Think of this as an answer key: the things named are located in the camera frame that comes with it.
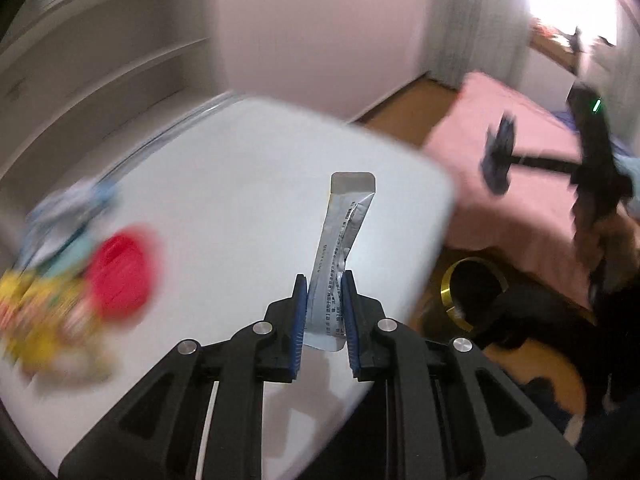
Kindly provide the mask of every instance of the red round object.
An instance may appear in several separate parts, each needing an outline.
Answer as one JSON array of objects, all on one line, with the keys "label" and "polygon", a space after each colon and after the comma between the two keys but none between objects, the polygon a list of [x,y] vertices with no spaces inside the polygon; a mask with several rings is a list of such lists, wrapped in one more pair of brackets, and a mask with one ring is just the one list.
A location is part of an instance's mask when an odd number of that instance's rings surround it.
[{"label": "red round object", "polygon": [[95,308],[105,319],[128,317],[151,294],[152,270],[140,236],[120,231],[105,240],[87,270]]}]

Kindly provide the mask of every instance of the baseboard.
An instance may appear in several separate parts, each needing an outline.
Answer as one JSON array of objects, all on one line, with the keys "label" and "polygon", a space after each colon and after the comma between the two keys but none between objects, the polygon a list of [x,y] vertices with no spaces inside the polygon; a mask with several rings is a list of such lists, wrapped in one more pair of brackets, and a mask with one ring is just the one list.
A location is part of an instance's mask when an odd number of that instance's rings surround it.
[{"label": "baseboard", "polygon": [[409,81],[405,82],[404,84],[401,84],[400,86],[397,86],[391,92],[388,92],[387,94],[383,95],[380,99],[375,101],[372,105],[369,105],[366,108],[364,108],[364,110],[362,110],[359,114],[356,114],[348,122],[357,123],[357,124],[366,123],[368,120],[370,120],[370,118],[372,118],[380,110],[382,110],[382,108],[384,108],[390,102],[394,101],[395,99],[400,97],[402,94],[410,90],[418,81],[422,80],[426,75],[427,75],[427,72],[420,74],[418,77],[414,79],[410,79]]}]

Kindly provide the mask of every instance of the curtain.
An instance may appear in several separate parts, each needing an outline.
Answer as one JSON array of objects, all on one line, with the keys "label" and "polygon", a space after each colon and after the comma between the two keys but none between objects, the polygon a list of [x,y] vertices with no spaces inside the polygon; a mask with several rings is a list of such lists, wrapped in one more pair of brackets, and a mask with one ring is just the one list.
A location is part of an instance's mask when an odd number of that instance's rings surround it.
[{"label": "curtain", "polygon": [[456,89],[472,70],[515,87],[527,59],[530,23],[529,0],[436,0],[425,72]]},{"label": "curtain", "polygon": [[617,39],[604,104],[611,133],[632,145],[640,111],[640,34],[620,4]]}]

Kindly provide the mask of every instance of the brown floor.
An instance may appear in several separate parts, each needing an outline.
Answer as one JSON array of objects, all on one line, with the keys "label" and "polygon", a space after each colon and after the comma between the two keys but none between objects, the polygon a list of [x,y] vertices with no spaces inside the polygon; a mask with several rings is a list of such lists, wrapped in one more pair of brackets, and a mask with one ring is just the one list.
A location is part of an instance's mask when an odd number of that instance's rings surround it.
[{"label": "brown floor", "polygon": [[[457,92],[453,90],[426,78],[420,78],[367,113],[359,122],[367,128],[386,133],[419,148],[431,129],[447,114],[456,95]],[[444,270],[453,261],[465,255],[461,251],[443,248],[410,323],[416,330],[424,334],[425,322],[427,326],[430,325],[430,308],[438,305],[434,296],[439,290],[439,280]],[[517,272],[507,264],[502,266],[506,273]],[[491,346],[486,350],[486,354],[523,383],[533,377],[549,378],[555,387],[556,401],[571,413],[584,413],[582,381],[571,363],[558,352],[536,341],[528,340],[519,350],[507,352]]]}]

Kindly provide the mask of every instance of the pink bed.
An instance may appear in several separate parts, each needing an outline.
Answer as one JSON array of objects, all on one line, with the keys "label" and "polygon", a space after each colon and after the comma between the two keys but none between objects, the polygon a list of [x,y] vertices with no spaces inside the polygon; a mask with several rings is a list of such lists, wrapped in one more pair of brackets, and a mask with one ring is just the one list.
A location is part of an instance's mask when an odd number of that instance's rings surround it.
[{"label": "pink bed", "polygon": [[478,164],[486,130],[495,131],[504,112],[516,117],[517,151],[579,158],[577,136],[546,110],[485,74],[469,73],[456,103],[422,147],[458,188],[446,244],[497,248],[517,269],[587,306],[587,274],[572,248],[574,192],[567,177],[512,169],[511,187],[502,197],[482,182]]}]

